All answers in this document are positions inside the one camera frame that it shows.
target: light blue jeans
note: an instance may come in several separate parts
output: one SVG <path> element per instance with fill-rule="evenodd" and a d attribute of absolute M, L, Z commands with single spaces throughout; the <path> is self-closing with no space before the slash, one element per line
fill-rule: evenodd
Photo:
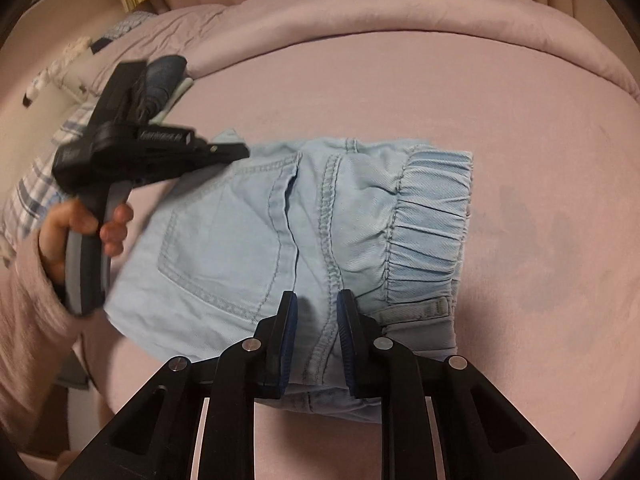
<path fill-rule="evenodd" d="M 455 352 L 471 156 L 413 140 L 251 152 L 180 180 L 116 280 L 110 320 L 160 360 L 202 360 L 252 336 L 293 290 L 290 385 L 275 405 L 379 420 L 379 402 L 346 390 L 336 295 L 350 288 L 363 314 L 420 355 Z"/>

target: blue gripper pad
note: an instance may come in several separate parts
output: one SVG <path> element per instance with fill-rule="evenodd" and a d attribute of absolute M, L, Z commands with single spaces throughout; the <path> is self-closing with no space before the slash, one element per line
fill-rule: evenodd
<path fill-rule="evenodd" d="M 285 323 L 282 346 L 280 348 L 280 395 L 289 384 L 291 375 L 291 361 L 293 359 L 293 345 L 296 340 L 296 327 L 298 326 L 298 298 L 295 294 L 289 300 L 289 313 Z"/>
<path fill-rule="evenodd" d="M 347 383 L 349 393 L 353 396 L 355 389 L 355 346 L 351 330 L 349 327 L 349 319 L 347 316 L 347 306 L 344 301 L 343 292 L 338 293 L 336 312 L 338 317 L 338 333 L 340 335 L 340 348 L 342 349 L 342 364 L 344 365 L 344 379 Z"/>

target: finger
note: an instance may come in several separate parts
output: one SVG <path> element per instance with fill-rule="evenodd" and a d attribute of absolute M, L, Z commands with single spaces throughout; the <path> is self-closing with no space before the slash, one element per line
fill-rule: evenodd
<path fill-rule="evenodd" d="M 122 245 L 122 242 L 109 242 L 108 244 L 104 245 L 104 254 L 110 256 L 111 258 L 120 256 L 123 250 L 124 246 Z"/>
<path fill-rule="evenodd" d="M 78 199 L 57 204 L 51 208 L 47 215 L 47 223 L 53 232 L 59 234 L 71 228 L 80 234 L 88 235 L 95 233 L 98 228 L 98 221 Z"/>
<path fill-rule="evenodd" d="M 113 212 L 113 221 L 127 224 L 133 220 L 133 209 L 129 204 L 120 204 Z"/>
<path fill-rule="evenodd" d="M 127 226 L 109 222 L 100 229 L 100 239 L 103 243 L 121 242 L 127 237 Z"/>

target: pink sleeve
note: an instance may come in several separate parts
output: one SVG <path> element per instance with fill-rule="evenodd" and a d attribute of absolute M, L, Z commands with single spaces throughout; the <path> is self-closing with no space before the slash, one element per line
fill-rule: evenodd
<path fill-rule="evenodd" d="M 40 263 L 39 231 L 0 271 L 0 426 L 18 446 L 28 440 L 63 360 L 84 322 L 60 304 Z"/>

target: striped cloth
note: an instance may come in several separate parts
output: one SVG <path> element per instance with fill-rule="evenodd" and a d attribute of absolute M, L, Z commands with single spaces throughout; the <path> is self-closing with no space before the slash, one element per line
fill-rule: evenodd
<path fill-rule="evenodd" d="M 47 155 L 39 156 L 31 169 L 20 179 L 9 195 L 2 210 L 0 235 L 3 235 L 12 248 L 40 225 L 52 205 L 68 197 L 53 179 L 51 168 L 57 148 L 84 134 L 95 103 L 85 103 L 60 126 L 51 139 L 52 149 Z"/>

